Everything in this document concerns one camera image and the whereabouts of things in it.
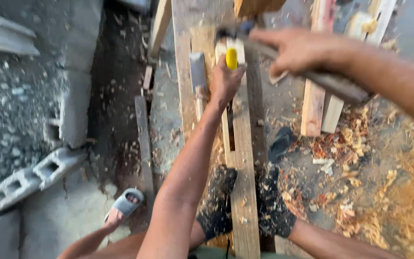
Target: concrete floor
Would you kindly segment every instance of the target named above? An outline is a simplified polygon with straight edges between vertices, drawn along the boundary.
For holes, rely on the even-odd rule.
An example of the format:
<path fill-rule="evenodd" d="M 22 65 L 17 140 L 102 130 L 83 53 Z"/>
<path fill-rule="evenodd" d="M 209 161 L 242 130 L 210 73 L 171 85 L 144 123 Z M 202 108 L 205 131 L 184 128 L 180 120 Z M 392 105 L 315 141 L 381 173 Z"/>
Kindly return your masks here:
<path fill-rule="evenodd" d="M 267 20 L 273 18 L 282 20 L 284 21 L 282 26 L 284 24 L 307 25 L 305 18 L 308 11 L 300 14 L 300 17 L 287 16 L 287 13 L 294 10 L 302 10 L 301 5 L 303 8 L 309 8 L 310 3 L 288 0 L 280 12 L 270 14 Z M 414 60 L 414 1 L 406 1 L 400 6 L 393 33 L 400 33 L 398 39 L 400 56 Z M 172 24 L 167 31 L 164 46 L 167 51 L 161 54 L 162 67 L 158 67 L 155 72 L 153 89 L 154 93 L 163 94 L 154 94 L 149 119 L 150 127 L 163 137 L 160 141 L 152 143 L 153 150 L 160 148 L 165 158 L 159 168 L 154 168 L 156 173 L 161 174 L 168 172 L 172 159 L 176 157 L 183 145 L 182 139 L 177 147 L 168 144 L 170 130 L 181 126 Z M 169 64 L 172 78 L 167 75 L 165 62 Z M 289 78 L 279 83 L 277 87 L 270 85 L 267 81 L 266 65 L 262 67 L 262 80 L 264 110 L 273 110 L 274 114 L 269 113 L 269 116 L 279 116 L 282 110 L 284 111 L 282 115 L 288 116 L 293 109 L 292 101 L 286 99 L 282 101 L 282 96 L 279 94 L 288 95 L 288 91 L 291 90 L 294 97 L 301 98 L 303 96 L 303 87 L 299 86 L 301 83 L 298 79 Z M 276 130 L 275 127 L 267 124 L 269 136 L 273 135 L 274 130 Z M 65 184 L 59 182 L 26 201 L 23 208 L 24 239 L 21 258 L 54 258 L 68 245 L 102 225 L 103 218 L 114 201 L 113 197 L 117 188 L 108 183 L 105 185 L 105 194 L 102 194 L 98 189 L 100 183 L 93 177 L 88 179 L 88 181 L 83 181 L 80 172 L 77 172 L 67 177 Z M 324 216 L 314 216 L 314 220 L 325 218 Z M 323 219 L 319 225 L 326 224 L 328 221 L 328 219 Z M 128 234 L 130 234 L 128 228 L 120 227 L 116 233 L 113 233 L 110 240 L 115 241 Z"/>

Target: gray slide sandal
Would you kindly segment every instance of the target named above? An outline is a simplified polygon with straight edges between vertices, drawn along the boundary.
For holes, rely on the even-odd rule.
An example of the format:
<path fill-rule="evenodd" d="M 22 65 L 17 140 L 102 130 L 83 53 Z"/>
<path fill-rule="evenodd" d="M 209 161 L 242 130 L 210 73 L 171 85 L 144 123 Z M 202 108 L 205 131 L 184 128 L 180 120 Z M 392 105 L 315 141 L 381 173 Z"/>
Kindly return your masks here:
<path fill-rule="evenodd" d="M 127 195 L 133 195 L 138 199 L 138 203 L 132 203 L 130 202 L 126 196 Z M 113 208 L 118 209 L 126 218 L 132 214 L 132 212 L 140 206 L 140 204 L 143 202 L 144 196 L 143 193 L 140 192 L 137 189 L 130 188 L 124 191 L 124 193 L 119 196 L 119 198 L 113 203 Z M 105 216 L 105 222 L 108 219 L 109 212 Z"/>

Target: yellow chisel handle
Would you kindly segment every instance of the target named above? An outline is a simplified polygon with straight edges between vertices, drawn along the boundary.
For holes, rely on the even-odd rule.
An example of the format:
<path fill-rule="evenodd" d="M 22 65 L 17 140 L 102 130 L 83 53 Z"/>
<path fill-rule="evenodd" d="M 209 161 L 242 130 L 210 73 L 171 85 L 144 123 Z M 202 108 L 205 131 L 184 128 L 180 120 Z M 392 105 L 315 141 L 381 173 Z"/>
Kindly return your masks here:
<path fill-rule="evenodd" d="M 226 50 L 226 66 L 231 70 L 237 68 L 237 50 L 233 47 Z"/>

